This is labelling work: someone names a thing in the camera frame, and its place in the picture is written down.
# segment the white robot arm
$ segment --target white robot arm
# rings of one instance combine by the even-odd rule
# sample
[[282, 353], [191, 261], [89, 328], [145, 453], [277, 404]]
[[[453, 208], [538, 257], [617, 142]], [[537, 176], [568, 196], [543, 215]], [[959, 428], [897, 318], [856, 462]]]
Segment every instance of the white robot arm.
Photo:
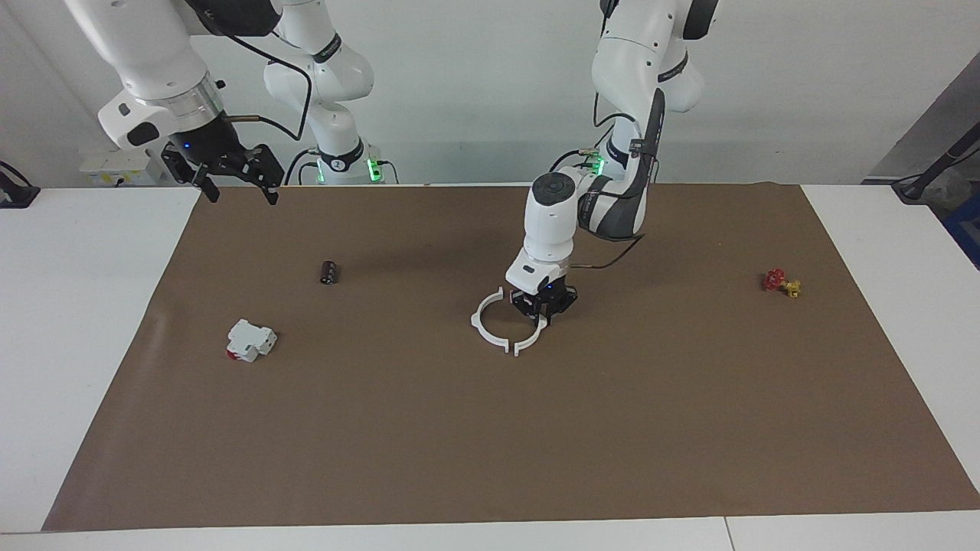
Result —
[[[541, 317], [550, 321], [578, 296], [565, 284], [576, 227], [609, 241], [635, 243], [641, 237], [637, 232], [646, 215], [663, 114], [691, 109], [704, 89], [684, 40], [708, 33], [716, 5], [717, 0], [601, 3], [608, 24], [592, 77], [599, 94], [620, 111], [605, 166], [614, 170], [619, 165], [621, 176], [613, 179], [565, 168], [531, 185], [524, 243], [507, 271], [507, 281], [515, 287], [512, 303], [534, 323]], [[624, 145], [616, 146], [617, 141]]]
[[306, 72], [309, 88], [303, 75], [278, 63], [267, 66], [266, 85], [297, 112], [305, 111], [309, 90], [308, 118], [321, 172], [332, 175], [331, 182], [382, 179], [372, 148], [360, 139], [350, 112], [337, 104], [367, 96], [373, 73], [363, 57], [343, 45], [321, 0], [65, 3], [123, 83], [123, 91], [99, 112], [103, 128], [124, 149], [168, 136], [162, 154], [168, 168], [177, 181], [200, 187], [210, 200], [217, 201], [219, 191], [209, 175], [234, 175], [260, 187], [274, 204], [283, 170], [267, 145], [246, 149], [238, 141], [233, 123], [263, 118], [224, 112], [219, 87], [190, 46], [188, 33], [204, 29], [236, 40], [278, 29], [284, 42], [302, 52], [290, 60]]
[[[212, 32], [264, 35], [278, 23], [279, 0], [187, 0]], [[180, 181], [212, 201], [210, 175], [233, 175], [262, 189], [271, 204], [282, 166], [265, 144], [246, 149], [224, 112], [218, 87], [190, 46], [170, 0], [65, 0], [99, 54], [119, 73], [123, 91], [99, 111], [121, 148], [168, 136], [164, 160]]]
[[[304, 69], [313, 81], [309, 124], [317, 137], [320, 174], [325, 183], [382, 180], [378, 151], [358, 134], [351, 112], [338, 102], [367, 97], [374, 87], [368, 61], [343, 42], [322, 0], [283, 0], [279, 38], [298, 50], [284, 58]], [[279, 65], [266, 65], [269, 94], [302, 112], [306, 80]]]

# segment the table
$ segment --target table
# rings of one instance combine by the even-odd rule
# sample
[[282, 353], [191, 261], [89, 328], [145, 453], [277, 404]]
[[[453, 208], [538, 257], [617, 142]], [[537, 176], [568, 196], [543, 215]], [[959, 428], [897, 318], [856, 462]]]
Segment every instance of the table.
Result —
[[[882, 187], [807, 197], [952, 444], [980, 480], [980, 274], [924, 207]], [[980, 511], [444, 526], [40, 528], [197, 200], [191, 189], [45, 190], [0, 217], [0, 549], [332, 542], [353, 549], [948, 549], [980, 544]]]

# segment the black stand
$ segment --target black stand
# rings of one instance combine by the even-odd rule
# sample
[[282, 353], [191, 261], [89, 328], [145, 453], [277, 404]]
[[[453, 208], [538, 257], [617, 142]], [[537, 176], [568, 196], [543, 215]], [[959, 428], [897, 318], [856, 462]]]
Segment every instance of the black stand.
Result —
[[951, 167], [956, 161], [958, 161], [963, 155], [966, 154], [966, 150], [969, 149], [971, 145], [980, 140], [980, 123], [977, 123], [963, 135], [959, 141], [950, 148], [949, 151], [943, 154], [935, 163], [929, 167], [926, 172], [917, 178], [914, 182], [910, 184], [900, 184], [896, 183], [892, 185], [892, 188], [899, 195], [899, 199], [902, 199], [903, 203], [909, 205], [918, 204], [918, 200], [922, 198], [922, 193], [925, 188], [929, 186], [940, 174], [942, 174], [946, 169]]
[[9, 201], [0, 198], [0, 209], [26, 209], [41, 192], [40, 187], [17, 185], [3, 173], [0, 173], [0, 190], [10, 197]]

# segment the brown paper mat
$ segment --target brown paper mat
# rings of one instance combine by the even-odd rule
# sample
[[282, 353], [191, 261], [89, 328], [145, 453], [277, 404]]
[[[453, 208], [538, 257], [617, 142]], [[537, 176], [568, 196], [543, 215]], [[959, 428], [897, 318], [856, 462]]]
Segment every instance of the brown paper mat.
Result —
[[[468, 318], [525, 194], [199, 203], [44, 529], [980, 508], [799, 188], [656, 187], [650, 237], [573, 272], [579, 302], [515, 359]], [[802, 298], [760, 291], [775, 266]], [[254, 365], [224, 356], [239, 318], [279, 334]]]

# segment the red valve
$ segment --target red valve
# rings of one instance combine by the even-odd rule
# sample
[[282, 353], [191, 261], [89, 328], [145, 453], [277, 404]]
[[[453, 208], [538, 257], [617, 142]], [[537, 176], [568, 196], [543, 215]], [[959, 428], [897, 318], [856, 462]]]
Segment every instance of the red valve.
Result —
[[762, 286], [765, 287], [767, 291], [778, 291], [783, 282], [786, 281], [786, 273], [775, 268], [770, 270], [768, 274], [765, 275], [765, 280], [762, 282]]

